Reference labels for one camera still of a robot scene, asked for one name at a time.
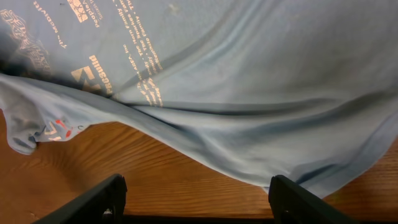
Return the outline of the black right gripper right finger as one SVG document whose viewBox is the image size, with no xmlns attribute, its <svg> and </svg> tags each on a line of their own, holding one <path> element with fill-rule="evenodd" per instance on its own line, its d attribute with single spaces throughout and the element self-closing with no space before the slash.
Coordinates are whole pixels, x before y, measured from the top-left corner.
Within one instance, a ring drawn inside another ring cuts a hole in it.
<svg viewBox="0 0 398 224">
<path fill-rule="evenodd" d="M 271 178 L 268 201 L 276 224 L 357 224 L 283 175 Z"/>
</svg>

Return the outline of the light blue printed t-shirt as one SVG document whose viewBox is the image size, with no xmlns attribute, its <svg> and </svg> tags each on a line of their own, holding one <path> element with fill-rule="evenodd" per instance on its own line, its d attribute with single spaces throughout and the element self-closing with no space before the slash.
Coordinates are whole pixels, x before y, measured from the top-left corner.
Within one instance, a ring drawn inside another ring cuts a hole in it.
<svg viewBox="0 0 398 224">
<path fill-rule="evenodd" d="M 5 0 L 1 109 L 21 154 L 117 121 L 326 197 L 397 137 L 397 2 Z"/>
</svg>

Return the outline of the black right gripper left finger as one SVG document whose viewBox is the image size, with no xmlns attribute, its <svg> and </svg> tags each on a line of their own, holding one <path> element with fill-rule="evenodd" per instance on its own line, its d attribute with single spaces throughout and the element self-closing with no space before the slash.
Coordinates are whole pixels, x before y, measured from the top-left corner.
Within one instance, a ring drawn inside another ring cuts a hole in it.
<svg viewBox="0 0 398 224">
<path fill-rule="evenodd" d="M 122 223 L 127 185 L 114 174 L 35 224 Z"/>
</svg>

